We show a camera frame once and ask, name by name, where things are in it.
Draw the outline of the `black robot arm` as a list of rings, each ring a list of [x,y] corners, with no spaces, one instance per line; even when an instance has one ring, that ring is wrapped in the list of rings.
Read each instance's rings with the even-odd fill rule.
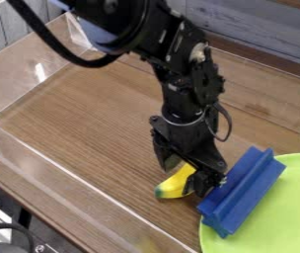
[[[231,115],[220,104],[226,79],[212,59],[204,32],[165,0],[52,0],[73,13],[96,59],[77,56],[56,38],[25,0],[6,0],[49,48],[69,62],[101,68],[124,54],[136,54],[160,84],[160,114],[149,118],[152,146],[163,170],[179,162],[195,169],[183,192],[203,197],[226,183],[227,162],[216,147],[219,118]]]

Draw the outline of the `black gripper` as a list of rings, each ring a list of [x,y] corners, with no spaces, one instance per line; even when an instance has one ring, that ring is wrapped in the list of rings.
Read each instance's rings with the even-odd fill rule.
[[[181,160],[191,162],[197,170],[187,177],[181,193],[193,193],[203,198],[226,178],[227,162],[211,133],[219,128],[219,115],[212,113],[207,121],[201,120],[193,126],[173,126],[160,116],[152,116],[149,124],[160,168],[168,173]]]

